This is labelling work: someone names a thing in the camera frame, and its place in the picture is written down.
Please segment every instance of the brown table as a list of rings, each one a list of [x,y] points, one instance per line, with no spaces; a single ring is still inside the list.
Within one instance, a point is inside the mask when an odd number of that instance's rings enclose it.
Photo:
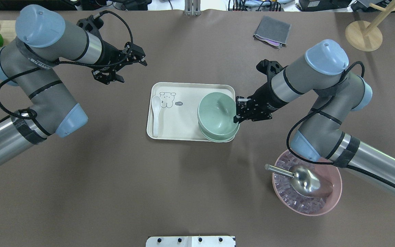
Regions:
[[[76,22],[88,12],[65,12]],[[125,84],[105,86],[90,69],[62,65],[62,81],[89,122],[65,139],[51,136],[0,167],[0,246],[145,246],[149,236],[219,235],[252,246],[395,246],[395,197],[341,170],[339,204],[320,217],[294,213],[276,197],[265,163],[286,150],[290,127],[316,95],[306,94],[273,120],[244,122],[229,143],[159,141],[146,134],[149,95],[159,81],[217,83],[251,95],[265,82],[262,59],[286,65],[312,45],[334,39],[350,62],[363,61],[372,102],[351,113],[342,130],[395,157],[395,13],[379,28],[382,46],[354,49],[344,30],[376,14],[120,12],[149,66],[125,67]],[[15,19],[17,12],[0,12]],[[263,15],[292,24],[288,46],[273,49],[252,34]],[[105,16],[103,38],[121,46],[129,38]],[[30,105],[7,86],[10,109]],[[0,118],[5,113],[0,110]]]

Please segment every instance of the white mounting plate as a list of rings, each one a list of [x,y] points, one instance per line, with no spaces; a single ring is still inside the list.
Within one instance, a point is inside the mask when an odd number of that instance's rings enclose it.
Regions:
[[[149,98],[147,135],[152,139],[210,142],[199,130],[197,107],[202,98],[213,92],[224,93],[233,100],[236,98],[234,89],[228,85],[175,82],[156,83],[152,87]],[[152,97],[155,95],[158,95],[162,100],[157,137],[153,136],[151,102]]]
[[[158,236],[150,237],[146,247],[235,247],[235,236]]]

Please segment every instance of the pink bowl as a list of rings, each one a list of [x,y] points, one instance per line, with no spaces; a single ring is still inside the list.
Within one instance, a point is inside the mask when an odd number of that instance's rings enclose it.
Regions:
[[[287,156],[288,154],[290,154],[289,150],[286,150],[285,152],[283,152],[277,159],[277,161],[275,162],[275,166],[277,166],[277,162],[284,156]],[[320,158],[321,162],[327,162],[328,160],[326,160],[325,158]],[[291,208],[289,205],[287,205],[286,202],[284,202],[284,200],[281,198],[281,196],[279,195],[277,188],[276,188],[276,182],[274,180],[274,173],[272,173],[272,184],[274,187],[274,191],[276,193],[276,195],[278,196],[278,198],[281,200],[281,202],[286,205],[288,208],[290,208],[291,210],[297,212],[298,214],[303,214],[306,216],[320,216],[323,214],[326,214],[328,212],[330,212],[330,210],[332,210],[337,203],[339,202],[340,196],[342,195],[342,178],[340,177],[340,173],[337,167],[334,167],[332,165],[313,165],[315,167],[315,172],[322,176],[323,178],[327,179],[328,181],[330,181],[333,184],[333,191],[332,193],[326,198],[326,203],[324,205],[323,208],[321,208],[319,211],[312,213],[312,214],[306,214],[306,213],[301,213],[293,208]]]

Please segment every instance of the round wooden base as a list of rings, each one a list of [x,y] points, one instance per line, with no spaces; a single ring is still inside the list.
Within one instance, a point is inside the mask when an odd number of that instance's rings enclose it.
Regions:
[[[382,44],[382,33],[379,28],[375,27],[366,36],[362,35],[369,22],[357,21],[350,23],[345,29],[347,41],[356,49],[362,51],[373,51],[378,49]]]

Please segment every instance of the robotic arm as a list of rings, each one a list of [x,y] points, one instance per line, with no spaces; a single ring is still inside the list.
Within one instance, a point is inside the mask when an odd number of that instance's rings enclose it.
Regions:
[[[72,97],[53,67],[77,64],[93,68],[92,75],[101,83],[124,83],[116,72],[128,64],[144,66],[145,54],[141,47],[130,42],[119,50],[101,38],[100,19],[105,13],[79,20],[74,25],[58,13],[38,5],[25,7],[16,20],[17,38],[0,51],[0,88],[8,83],[20,86],[33,105],[9,114],[0,121],[0,165],[39,144],[53,133],[68,136],[88,121],[80,104]],[[63,57],[72,61],[59,61]]]
[[[324,157],[332,162],[327,164],[369,175],[364,177],[395,194],[395,158],[339,130],[350,111],[362,109],[371,100],[371,87],[363,75],[350,72],[356,64],[345,70],[348,57],[330,39],[284,68],[276,61],[263,60],[257,70],[268,76],[268,82],[247,98],[236,97],[234,121],[272,119],[274,111],[314,90],[319,97],[309,115],[298,122],[301,126],[290,144],[287,141],[288,148],[312,163]]]

